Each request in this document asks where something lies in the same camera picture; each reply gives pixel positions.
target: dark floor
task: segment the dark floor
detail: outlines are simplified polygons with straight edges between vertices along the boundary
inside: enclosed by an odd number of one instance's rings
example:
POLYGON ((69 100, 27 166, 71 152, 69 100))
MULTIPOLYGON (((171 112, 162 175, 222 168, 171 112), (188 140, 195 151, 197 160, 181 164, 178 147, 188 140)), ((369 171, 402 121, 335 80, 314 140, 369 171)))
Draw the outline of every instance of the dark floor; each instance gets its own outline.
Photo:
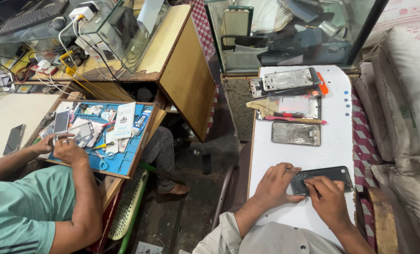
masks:
MULTIPOLYGON (((209 65, 213 78, 217 84, 221 84, 216 55, 209 65)), ((213 126, 206 142, 193 142, 189 147, 183 148, 176 162, 174 175, 190 187, 190 192, 185 198, 179 233, 172 253, 177 254, 180 249, 192 252, 197 243, 210 232, 212 225, 209 221, 213 219, 226 170, 230 165, 238 163, 238 146, 227 101, 220 86, 213 126), (203 155, 211 156, 209 175, 203 175, 203 155)), ((159 195, 155 190, 155 177, 150 177, 134 225, 132 254, 136 254, 139 241, 162 246, 159 240, 165 245, 162 253, 169 253, 180 199, 174 195, 159 195)))

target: keyboard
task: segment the keyboard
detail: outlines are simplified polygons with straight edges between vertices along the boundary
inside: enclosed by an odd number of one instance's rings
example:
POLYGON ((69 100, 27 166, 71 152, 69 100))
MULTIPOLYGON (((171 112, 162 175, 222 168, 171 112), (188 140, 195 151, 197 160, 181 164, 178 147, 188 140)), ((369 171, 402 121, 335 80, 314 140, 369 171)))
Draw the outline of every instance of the keyboard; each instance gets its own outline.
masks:
POLYGON ((21 14, 20 16, 10 18, 0 29, 0 35, 21 31, 45 21, 53 20, 56 17, 60 17, 67 6, 69 6, 69 0, 65 0, 58 4, 49 4, 41 9, 36 9, 21 14))

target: scissors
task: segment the scissors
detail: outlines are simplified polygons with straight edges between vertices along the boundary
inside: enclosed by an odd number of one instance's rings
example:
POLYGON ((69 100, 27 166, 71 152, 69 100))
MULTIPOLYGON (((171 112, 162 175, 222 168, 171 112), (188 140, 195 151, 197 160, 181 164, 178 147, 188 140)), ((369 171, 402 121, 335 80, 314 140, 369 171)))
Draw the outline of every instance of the scissors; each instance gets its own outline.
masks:
POLYGON ((104 160, 104 158, 114 159, 115 157, 114 153, 112 152, 106 153, 106 155, 101 155, 98 151, 96 151, 96 153, 88 153, 88 154, 92 154, 100 158, 100 163, 99 163, 100 170, 107 170, 110 168, 110 165, 108 165, 108 163, 104 160))

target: grey jeans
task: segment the grey jeans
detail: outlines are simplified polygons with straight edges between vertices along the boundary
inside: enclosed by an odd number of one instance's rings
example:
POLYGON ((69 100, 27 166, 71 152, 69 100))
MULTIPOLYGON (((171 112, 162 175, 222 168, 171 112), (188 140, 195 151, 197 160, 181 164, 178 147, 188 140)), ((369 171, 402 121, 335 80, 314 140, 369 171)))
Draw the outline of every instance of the grey jeans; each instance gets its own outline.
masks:
MULTIPOLYGON (((173 174, 174 161, 174 138, 170 130, 158 127, 149 143, 144 148, 141 161, 151 164, 155 161, 157 170, 173 174)), ((174 182, 158 176, 158 190, 168 192, 174 187, 174 182)))

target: yellow screwdriver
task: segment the yellow screwdriver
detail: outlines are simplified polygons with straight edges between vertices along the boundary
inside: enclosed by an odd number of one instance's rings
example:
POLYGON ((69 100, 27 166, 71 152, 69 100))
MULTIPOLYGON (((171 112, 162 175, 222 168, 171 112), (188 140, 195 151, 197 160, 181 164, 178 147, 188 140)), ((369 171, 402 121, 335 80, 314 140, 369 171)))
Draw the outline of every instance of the yellow screwdriver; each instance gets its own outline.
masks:
POLYGON ((98 147, 94 147, 94 148, 91 149, 91 151, 94 151, 94 150, 97 150, 97 149, 100 149, 100 148, 104 148, 104 147, 107 147, 107 146, 112 146, 112 145, 114 145, 113 141, 111 141, 109 143, 106 143, 106 144, 103 144, 103 145, 100 145, 98 147))

